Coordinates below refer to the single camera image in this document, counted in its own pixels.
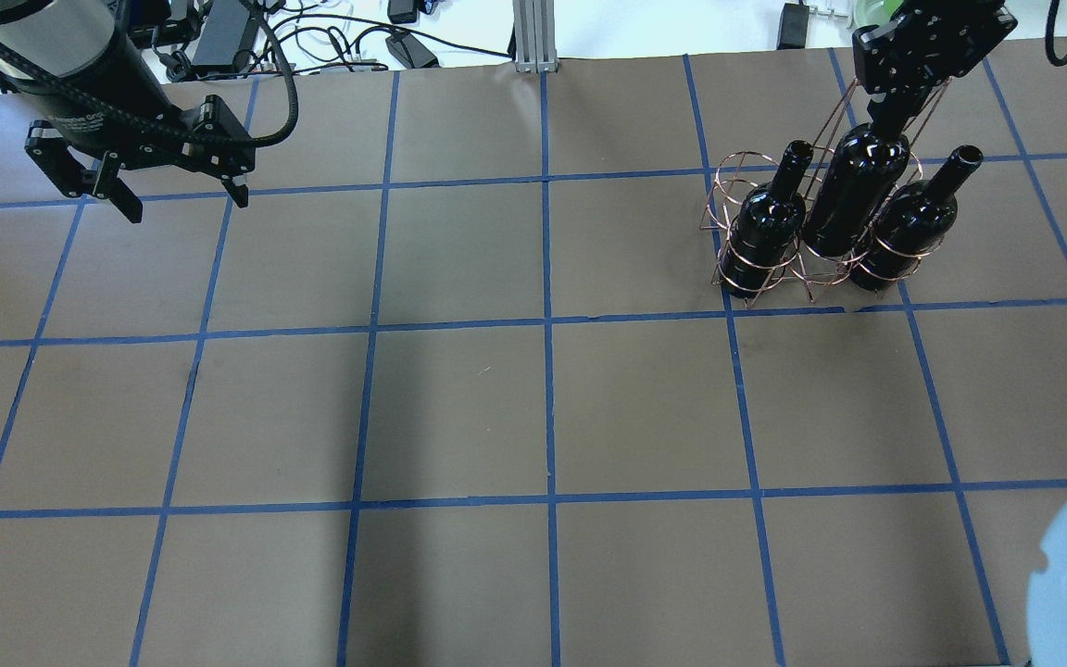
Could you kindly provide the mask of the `black gripper active arm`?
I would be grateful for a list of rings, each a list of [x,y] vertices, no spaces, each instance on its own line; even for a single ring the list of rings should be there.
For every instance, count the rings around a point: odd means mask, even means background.
[[[937,88],[977,67],[1017,26],[1004,1],[902,1],[855,30],[855,79],[871,94]]]

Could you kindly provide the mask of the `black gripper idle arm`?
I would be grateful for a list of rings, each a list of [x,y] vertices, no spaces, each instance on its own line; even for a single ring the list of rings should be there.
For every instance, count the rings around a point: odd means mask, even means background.
[[[246,174],[255,166],[249,147],[208,146],[144,132],[106,117],[102,111],[53,94],[26,94],[39,114],[25,141],[26,156],[65,197],[91,194],[107,201],[132,224],[143,222],[144,204],[120,176],[122,170],[175,166],[220,179],[238,208],[249,207]],[[96,173],[73,153],[100,160]]]

